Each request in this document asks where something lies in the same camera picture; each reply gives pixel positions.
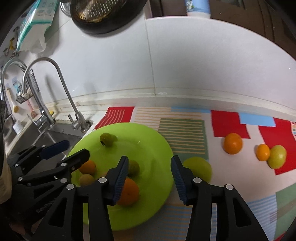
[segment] orange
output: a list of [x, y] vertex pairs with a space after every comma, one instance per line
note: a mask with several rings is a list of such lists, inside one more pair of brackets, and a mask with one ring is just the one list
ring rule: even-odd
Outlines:
[[230, 133], [224, 139], [223, 149], [228, 154], [234, 155], [242, 149], [242, 138], [239, 134]]
[[139, 187], [130, 178], [126, 178], [124, 182], [122, 193], [117, 204], [122, 206], [130, 206], [139, 199]]
[[256, 151], [256, 156], [259, 161], [267, 161], [270, 156], [270, 149], [266, 144], [260, 144]]
[[79, 183], [80, 186], [88, 186], [94, 183], [94, 178], [92, 175], [90, 174], [83, 174], [80, 178], [79, 178]]
[[83, 163], [79, 168], [79, 171], [82, 174], [90, 174], [93, 175], [96, 173], [96, 164], [92, 160], [88, 160], [87, 162]]

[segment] dish rack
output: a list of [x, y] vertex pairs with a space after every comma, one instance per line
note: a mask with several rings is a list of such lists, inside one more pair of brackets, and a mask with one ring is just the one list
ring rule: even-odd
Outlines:
[[[29, 74], [30, 74], [30, 77], [32, 80], [32, 84], [34, 85], [36, 91], [39, 92], [39, 87], [37, 85], [37, 82], [36, 82], [36, 79], [34, 76], [34, 72], [32, 69], [30, 69]], [[32, 90], [29, 86], [27, 78], [25, 80], [25, 84], [26, 84], [26, 86], [25, 86], [26, 93], [25, 94], [23, 94], [23, 92], [22, 92], [22, 83], [20, 83], [20, 85], [17, 88], [17, 95], [16, 95], [15, 100], [17, 102], [19, 102], [20, 104], [24, 103], [25, 101], [27, 101], [28, 99], [30, 99], [33, 96], [33, 93], [32, 93]]]

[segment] small green fruit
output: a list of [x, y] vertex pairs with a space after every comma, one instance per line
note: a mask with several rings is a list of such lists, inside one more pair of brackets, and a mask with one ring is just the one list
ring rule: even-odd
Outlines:
[[281, 145], [276, 145], [271, 148], [270, 156], [267, 160], [267, 163], [270, 166], [270, 168], [279, 169], [285, 164], [286, 157], [287, 157], [287, 151], [285, 147]]
[[129, 177], [135, 177], [135, 176], [139, 175], [139, 172], [140, 172], [139, 163], [137, 163], [134, 160], [129, 160], [128, 176]]
[[103, 133], [100, 136], [102, 146], [112, 146], [114, 137], [110, 133]]
[[184, 161], [183, 166], [189, 168], [195, 177], [200, 177], [207, 183], [212, 179], [212, 167], [201, 157], [188, 158]]

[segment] chrome faucet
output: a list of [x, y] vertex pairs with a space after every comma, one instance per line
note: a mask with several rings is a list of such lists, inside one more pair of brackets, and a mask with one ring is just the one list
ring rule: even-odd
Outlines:
[[25, 70], [27, 68], [27, 66], [25, 65], [25, 63], [23, 61], [21, 61], [18, 58], [12, 58], [9, 61], [7, 61], [7, 63], [3, 66], [2, 70], [1, 70], [1, 73], [0, 73], [0, 82], [1, 82], [0, 83], [0, 89], [1, 89], [0, 98], [1, 98], [1, 100], [5, 101], [5, 119], [9, 118], [12, 114], [11, 107], [10, 107], [10, 104], [9, 104], [7, 96], [6, 96], [5, 86], [4, 86], [4, 77], [5, 77], [6, 70], [12, 64], [19, 66], [23, 72], [25, 72]]
[[[25, 93], [25, 76], [28, 74], [28, 72], [32, 68], [32, 66], [34, 64], [36, 64], [37, 62], [40, 62], [40, 61], [50, 62], [56, 68], [56, 70], [57, 70], [57, 72], [59, 74], [59, 78], [60, 78], [60, 80], [62, 82], [62, 85], [64, 87], [64, 90], [65, 90], [65, 92], [67, 94], [67, 97], [68, 97], [68, 99], [69, 99], [69, 101], [70, 101], [70, 103], [71, 103], [71, 105], [72, 105], [72, 107], [73, 107], [73, 109], [75, 111], [76, 121], [74, 121], [72, 119], [71, 115], [68, 115], [70, 121], [72, 122], [72, 128], [75, 129], [75, 130], [78, 130], [79, 128], [81, 128], [81, 132], [83, 132], [83, 133], [86, 132], [90, 128], [91, 124], [90, 124], [89, 121], [86, 121], [84, 116], [82, 115], [82, 113], [77, 110], [77, 107], [75, 106], [74, 101], [73, 101], [73, 99], [72, 99], [72, 97], [70, 95], [70, 92], [69, 92], [69, 90], [68, 90], [68, 88], [66, 86], [64, 77], [63, 77], [62, 72], [61, 72], [61, 69], [59, 68], [58, 64], [54, 60], [52, 60], [51, 58], [41, 57], [41, 58], [33, 60], [29, 64], [29, 66], [25, 70], [25, 73], [24, 73], [24, 76], [23, 76], [23, 79], [22, 79], [22, 84], [23, 84], [22, 92]], [[34, 95], [34, 97], [36, 99], [36, 102], [37, 102], [37, 104], [38, 104], [38, 106], [40, 108], [40, 113], [42, 115], [36, 121], [36, 125], [41, 127], [46, 121], [48, 121], [49, 126], [51, 127], [52, 125], [54, 125], [55, 120], [53, 119], [53, 117], [49, 113], [47, 107], [43, 103], [43, 100], [39, 97], [39, 95], [37, 93], [37, 90], [35, 89], [35, 86], [33, 85], [32, 80], [30, 78], [28, 78], [28, 83], [29, 83], [29, 87], [31, 88], [32, 93], [33, 93], [33, 95]]]

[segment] frying pan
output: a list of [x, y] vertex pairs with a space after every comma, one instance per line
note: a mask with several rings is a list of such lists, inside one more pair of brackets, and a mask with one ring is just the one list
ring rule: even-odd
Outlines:
[[[80, 0], [72, 0], [70, 6], [70, 13], [73, 22], [82, 31], [88, 34], [106, 34], [119, 29], [132, 21], [143, 9], [147, 0], [126, 0], [120, 6], [115, 6], [114, 9], [101, 20], [86, 21], [79, 16], [77, 12], [77, 5]], [[104, 0], [107, 4], [114, 0]]]

